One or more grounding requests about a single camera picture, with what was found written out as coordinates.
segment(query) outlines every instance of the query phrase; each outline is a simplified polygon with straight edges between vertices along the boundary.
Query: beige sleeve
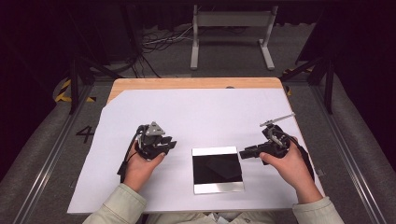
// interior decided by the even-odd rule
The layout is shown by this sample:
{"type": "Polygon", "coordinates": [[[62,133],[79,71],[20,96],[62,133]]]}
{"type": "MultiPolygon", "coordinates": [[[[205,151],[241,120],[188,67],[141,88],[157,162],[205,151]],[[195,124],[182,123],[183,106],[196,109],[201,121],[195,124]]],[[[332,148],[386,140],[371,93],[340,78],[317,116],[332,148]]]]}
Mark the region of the beige sleeve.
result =
{"type": "Polygon", "coordinates": [[[86,223],[135,224],[146,208],[146,200],[124,184],[120,184],[102,207],[84,221],[86,223]]]}
{"type": "Polygon", "coordinates": [[[329,197],[314,203],[295,204],[293,206],[293,213],[296,216],[299,224],[316,223],[316,224],[341,224],[344,223],[334,204],[329,197]]]}

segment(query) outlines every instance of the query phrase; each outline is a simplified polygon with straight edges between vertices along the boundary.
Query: robotic hand controller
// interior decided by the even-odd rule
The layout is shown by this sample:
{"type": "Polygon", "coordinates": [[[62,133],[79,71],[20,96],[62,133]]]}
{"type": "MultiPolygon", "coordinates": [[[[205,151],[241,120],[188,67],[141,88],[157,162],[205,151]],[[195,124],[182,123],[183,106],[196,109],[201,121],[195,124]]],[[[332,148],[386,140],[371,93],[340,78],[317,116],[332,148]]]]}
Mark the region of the robotic hand controller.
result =
{"type": "Polygon", "coordinates": [[[165,131],[155,122],[152,121],[150,125],[140,125],[137,130],[134,138],[131,141],[131,144],[128,147],[128,150],[125,154],[124,161],[122,162],[117,175],[120,175],[120,182],[122,183],[125,179],[126,167],[128,165],[129,159],[134,155],[129,156],[129,152],[132,149],[132,145],[134,144],[134,140],[137,137],[137,144],[135,146],[136,153],[139,154],[142,158],[146,160],[153,160],[161,153],[168,154],[169,150],[174,148],[176,145],[176,141],[172,142],[171,136],[163,137],[165,131]]]}
{"type": "Polygon", "coordinates": [[[272,119],[269,120],[263,124],[260,125],[262,126],[267,126],[264,130],[262,130],[262,134],[264,134],[265,138],[268,140],[267,142],[257,145],[257,146],[252,146],[252,147],[246,147],[245,150],[240,151],[239,155],[241,156],[241,159],[248,159],[248,158],[258,158],[260,157],[260,153],[265,152],[268,153],[274,157],[277,158],[283,158],[286,156],[286,154],[289,151],[289,146],[290,146],[290,141],[292,141],[297,148],[300,150],[302,157],[304,159],[305,165],[308,168],[309,173],[311,174],[311,177],[315,180],[314,178],[314,171],[312,168],[312,164],[309,160],[309,155],[305,151],[305,149],[298,144],[298,142],[291,137],[290,135],[284,133],[282,129],[275,125],[274,123],[277,121],[280,121],[282,119],[286,119],[289,117],[295,116],[294,113],[291,115],[287,115],[285,117],[279,118],[279,119],[272,119]]]}

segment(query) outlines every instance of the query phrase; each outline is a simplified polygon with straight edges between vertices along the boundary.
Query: table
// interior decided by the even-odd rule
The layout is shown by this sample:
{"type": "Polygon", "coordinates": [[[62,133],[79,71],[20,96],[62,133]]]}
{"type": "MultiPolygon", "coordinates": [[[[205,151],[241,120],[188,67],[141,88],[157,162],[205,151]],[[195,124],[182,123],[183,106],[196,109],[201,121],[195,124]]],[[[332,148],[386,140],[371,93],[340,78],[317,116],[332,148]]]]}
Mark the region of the table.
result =
{"type": "MultiPolygon", "coordinates": [[[[68,213],[90,213],[102,204],[120,182],[116,170],[131,141],[131,127],[149,119],[155,119],[177,146],[139,192],[150,202],[146,213],[291,208],[297,203],[295,190],[260,159],[240,160],[244,191],[194,195],[191,159],[195,147],[240,151],[261,144],[266,141],[259,127],[262,120],[290,113],[274,77],[119,79],[102,111],[68,213]]],[[[294,118],[277,124],[306,148],[294,118]]],[[[316,181],[323,192],[317,176],[316,181]]]]}

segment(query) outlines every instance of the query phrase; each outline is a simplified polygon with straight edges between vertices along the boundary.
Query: wire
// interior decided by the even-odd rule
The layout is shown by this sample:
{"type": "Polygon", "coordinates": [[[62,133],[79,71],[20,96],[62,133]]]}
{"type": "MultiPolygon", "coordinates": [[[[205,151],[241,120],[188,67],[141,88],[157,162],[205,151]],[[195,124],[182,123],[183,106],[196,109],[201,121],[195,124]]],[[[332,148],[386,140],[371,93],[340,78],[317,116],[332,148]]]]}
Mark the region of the wire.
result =
{"type": "Polygon", "coordinates": [[[132,71],[134,71],[134,76],[135,76],[136,78],[139,78],[139,76],[138,76],[138,74],[137,74],[137,71],[136,71],[136,68],[134,67],[134,65],[133,65],[131,68],[132,68],[132,71]]]}
{"type": "Polygon", "coordinates": [[[132,158],[132,156],[134,156],[134,154],[136,154],[137,152],[134,152],[127,160],[127,162],[129,162],[129,160],[132,158]]]}
{"type": "Polygon", "coordinates": [[[149,63],[149,61],[141,54],[140,57],[143,58],[143,60],[148,64],[148,67],[151,69],[151,71],[155,74],[155,76],[160,77],[152,68],[151,64],[149,63]]]}
{"type": "Polygon", "coordinates": [[[132,149],[132,145],[134,144],[134,140],[136,139],[137,135],[140,134],[140,133],[142,133],[141,128],[142,128],[142,127],[140,127],[140,126],[137,128],[137,131],[136,131],[136,133],[134,134],[134,137],[132,138],[132,141],[131,141],[131,143],[130,143],[129,146],[128,146],[128,150],[127,150],[126,153],[125,153],[124,161],[128,161],[128,160],[129,160],[129,159],[128,159],[129,152],[130,152],[131,149],[132,149]]]}
{"type": "Polygon", "coordinates": [[[170,36],[170,37],[166,37],[166,38],[162,38],[162,39],[153,40],[153,41],[150,41],[150,42],[145,42],[145,43],[143,43],[143,45],[150,45],[150,44],[155,44],[155,43],[163,42],[163,41],[165,41],[165,42],[172,41],[173,42],[173,41],[178,40],[180,38],[192,40],[191,38],[183,37],[183,35],[186,34],[191,28],[192,28],[192,26],[189,27],[189,29],[185,30],[183,33],[181,33],[181,35],[179,35],[178,37],[170,36]]]}
{"type": "Polygon", "coordinates": [[[161,37],[158,37],[157,35],[155,35],[156,36],[156,38],[151,38],[150,37],[150,35],[155,35],[155,33],[152,33],[152,34],[148,34],[147,36],[148,36],[148,41],[147,42],[144,42],[144,43],[142,43],[142,45],[145,45],[145,43],[148,43],[148,42],[152,42],[152,41],[156,41],[156,40],[164,40],[164,39],[168,39],[168,38],[170,38],[170,37],[173,37],[173,36],[175,36],[176,35],[176,33],[175,32],[169,32],[169,31],[167,31],[166,33],[164,33],[161,37]]]}
{"type": "Polygon", "coordinates": [[[284,132],[278,131],[278,130],[273,130],[273,132],[274,132],[274,133],[281,133],[281,134],[285,135],[285,136],[286,136],[291,142],[293,142],[297,147],[300,147],[300,145],[298,144],[297,140],[295,140],[295,138],[293,138],[292,136],[290,136],[290,135],[288,135],[288,134],[286,134],[286,133],[284,133],[284,132]]]}
{"type": "Polygon", "coordinates": [[[142,67],[142,76],[146,77],[145,76],[145,66],[143,66],[142,60],[143,60],[142,57],[139,57],[139,63],[140,63],[140,66],[142,67]]]}

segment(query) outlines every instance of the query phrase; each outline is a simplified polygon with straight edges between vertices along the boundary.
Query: hand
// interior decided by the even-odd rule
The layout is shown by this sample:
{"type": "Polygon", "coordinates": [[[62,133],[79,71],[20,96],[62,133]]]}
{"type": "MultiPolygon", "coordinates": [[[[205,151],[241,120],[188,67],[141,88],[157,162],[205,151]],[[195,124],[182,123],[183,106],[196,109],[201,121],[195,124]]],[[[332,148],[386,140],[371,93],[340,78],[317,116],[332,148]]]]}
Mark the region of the hand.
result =
{"type": "Polygon", "coordinates": [[[296,189],[299,203],[313,203],[323,198],[306,168],[300,150],[292,141],[284,158],[279,159],[264,152],[260,158],[273,165],[282,178],[296,189]]]}
{"type": "Polygon", "coordinates": [[[124,179],[124,184],[138,192],[141,190],[143,185],[149,180],[151,177],[154,168],[157,167],[165,157],[165,153],[158,155],[154,160],[147,161],[143,159],[136,150],[134,149],[137,141],[134,141],[132,144],[131,151],[129,153],[128,166],[126,168],[126,174],[124,179]]]}

